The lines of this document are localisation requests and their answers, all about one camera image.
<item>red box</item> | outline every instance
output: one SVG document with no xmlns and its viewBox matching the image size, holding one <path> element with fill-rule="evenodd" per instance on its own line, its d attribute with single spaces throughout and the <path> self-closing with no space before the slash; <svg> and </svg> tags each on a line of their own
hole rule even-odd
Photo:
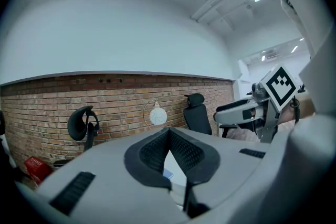
<svg viewBox="0 0 336 224">
<path fill-rule="evenodd" d="M 30 157 L 25 161 L 28 174 L 32 177 L 37 185 L 52 173 L 51 168 L 43 161 L 36 157 Z"/>
</svg>

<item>white spherical lamp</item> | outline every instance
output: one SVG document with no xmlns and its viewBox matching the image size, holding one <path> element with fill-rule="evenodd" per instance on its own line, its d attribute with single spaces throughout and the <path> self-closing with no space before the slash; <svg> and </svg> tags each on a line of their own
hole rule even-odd
<svg viewBox="0 0 336 224">
<path fill-rule="evenodd" d="M 155 105 L 151 113 L 149 114 L 149 119 L 153 125 L 162 125 L 167 121 L 167 113 L 163 108 L 160 107 L 157 100 L 151 100 L 145 105 L 143 109 L 143 119 L 146 125 L 148 126 L 146 119 L 145 119 L 145 109 L 146 109 L 146 106 L 152 101 L 155 101 Z"/>
</svg>

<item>brick wall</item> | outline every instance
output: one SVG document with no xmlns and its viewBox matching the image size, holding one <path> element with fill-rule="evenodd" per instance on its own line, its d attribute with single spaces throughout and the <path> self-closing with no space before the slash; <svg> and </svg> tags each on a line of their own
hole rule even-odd
<svg viewBox="0 0 336 224">
<path fill-rule="evenodd" d="M 34 155 L 49 165 L 58 159 L 72 159 L 83 151 L 84 141 L 68 135 L 71 113 L 93 105 L 101 129 L 94 145 L 137 134 L 149 128 L 143 109 L 158 99 L 167 112 L 165 126 L 185 127 L 185 94 L 201 93 L 213 133 L 216 107 L 233 101 L 232 82 L 225 80 L 174 77 L 97 74 L 32 80 L 1 88 L 1 108 L 6 120 L 6 138 L 17 165 Z M 148 124 L 153 103 L 147 106 Z"/>
</svg>

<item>black office chair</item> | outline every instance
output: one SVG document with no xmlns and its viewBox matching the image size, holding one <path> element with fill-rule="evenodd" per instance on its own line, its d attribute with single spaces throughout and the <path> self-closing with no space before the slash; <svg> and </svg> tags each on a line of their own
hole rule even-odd
<svg viewBox="0 0 336 224">
<path fill-rule="evenodd" d="M 200 93 L 193 93 L 185 95 L 188 98 L 188 108 L 183 111 L 185 121 L 190 130 L 212 135 L 208 114 L 206 107 L 203 104 L 204 96 Z M 229 129 L 237 128 L 237 124 L 221 125 L 219 128 L 223 129 L 222 137 L 226 138 Z"/>
<path fill-rule="evenodd" d="M 96 114 L 91 110 L 93 106 L 84 106 L 77 109 L 73 114 L 71 114 L 68 121 L 68 132 L 73 140 L 81 141 L 87 135 L 85 142 L 84 151 L 92 148 L 93 137 L 97 136 L 97 131 L 99 130 L 99 121 Z M 83 121 L 84 113 L 86 115 L 86 122 Z M 89 122 L 89 116 L 93 116 L 96 120 L 96 125 L 94 126 L 92 122 Z M 54 162 L 54 167 L 61 167 L 67 164 L 69 159 L 62 159 Z"/>
</svg>

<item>chair headrest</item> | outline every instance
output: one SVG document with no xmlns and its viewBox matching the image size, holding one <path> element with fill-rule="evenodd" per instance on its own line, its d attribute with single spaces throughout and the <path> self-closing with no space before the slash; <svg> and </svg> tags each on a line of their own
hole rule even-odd
<svg viewBox="0 0 336 224">
<path fill-rule="evenodd" d="M 204 102 L 204 96 L 200 93 L 193 93 L 189 95 L 185 95 L 185 97 L 188 98 L 188 106 L 197 106 L 199 104 L 202 104 Z"/>
<path fill-rule="evenodd" d="M 77 109 L 73 114 L 71 114 L 68 121 L 68 132 L 72 139 L 76 141 L 82 140 L 88 129 L 88 118 L 89 116 L 93 116 L 96 119 L 96 125 L 94 127 L 95 130 L 99 129 L 98 118 L 91 109 L 93 106 L 84 106 L 82 108 Z M 83 121 L 84 113 L 86 114 L 86 123 Z"/>
</svg>

